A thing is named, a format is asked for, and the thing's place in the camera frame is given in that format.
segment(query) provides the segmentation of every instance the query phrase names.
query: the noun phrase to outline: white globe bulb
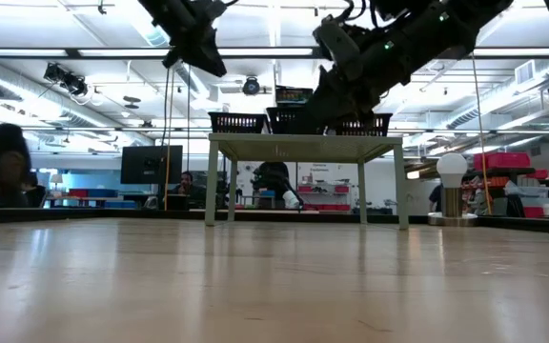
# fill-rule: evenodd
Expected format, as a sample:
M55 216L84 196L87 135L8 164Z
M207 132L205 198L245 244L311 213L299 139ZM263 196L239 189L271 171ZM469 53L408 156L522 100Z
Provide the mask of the white globe bulb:
M436 167L444 188L458 188L467 172L467 161L460 153L451 152L443 155L437 161Z

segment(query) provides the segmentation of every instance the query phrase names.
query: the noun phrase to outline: wooden table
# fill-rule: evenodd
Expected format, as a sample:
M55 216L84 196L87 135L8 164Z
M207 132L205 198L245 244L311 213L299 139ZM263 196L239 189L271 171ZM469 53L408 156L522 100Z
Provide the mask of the wooden table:
M215 223L215 192L217 187L217 155L221 151L232 161L321 162L357 164L359 173L359 217L368 223L366 212L365 163L393 151L395 159L396 198L406 197L403 143L401 138L366 136L323 136L293 134L211 133L209 134L209 176L207 178L207 212L205 224ZM231 172L230 194L236 193L236 172ZM230 196L228 220L234 221L235 197ZM408 229L405 201L397 201L399 228Z

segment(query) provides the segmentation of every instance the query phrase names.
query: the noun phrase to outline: table leg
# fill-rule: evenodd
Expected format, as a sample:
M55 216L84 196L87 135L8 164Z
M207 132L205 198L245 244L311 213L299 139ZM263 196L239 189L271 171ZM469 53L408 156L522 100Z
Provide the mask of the table leg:
M234 209L236 208L236 164L238 161L231 160L230 166L230 200L228 201L228 221L234 221Z
M207 206L205 209L205 225L215 225L215 193L217 192L217 154L219 143L211 141L209 146L209 174L207 176Z
M357 163L359 171L359 221L368 224L368 211L366 210L366 172L363 161Z
M399 144L393 146L396 163L396 201L399 229L406 230L408 223L408 202L406 201L406 171L404 170L404 151Z

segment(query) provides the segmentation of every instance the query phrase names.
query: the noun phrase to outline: black robotic arm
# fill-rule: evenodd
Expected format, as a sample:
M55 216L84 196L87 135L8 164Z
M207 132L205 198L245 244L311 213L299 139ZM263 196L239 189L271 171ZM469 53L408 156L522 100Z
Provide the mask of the black robotic arm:
M470 53L480 28L508 8L513 0L370 0L371 30L346 24L353 2L338 17L328 16L314 31L325 58L334 62L330 71L321 68L318 87L307 103L307 115L298 118L297 133L315 126L332 125L349 115L368 119L380 97L397 83L406 85L413 72L446 51L459 59ZM226 68L215 44L213 20L232 1L139 0L171 37L173 47L165 59L169 68L181 59L216 76ZM376 13L393 20L380 28Z

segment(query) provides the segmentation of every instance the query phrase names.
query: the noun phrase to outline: chair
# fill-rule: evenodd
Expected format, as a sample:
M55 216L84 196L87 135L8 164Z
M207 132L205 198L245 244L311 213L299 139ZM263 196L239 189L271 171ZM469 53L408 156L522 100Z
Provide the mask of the chair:
M44 207L44 202L46 201L46 187L36 186L33 190L26 191L25 196L27 196L27 201L29 202L29 207L41 209Z

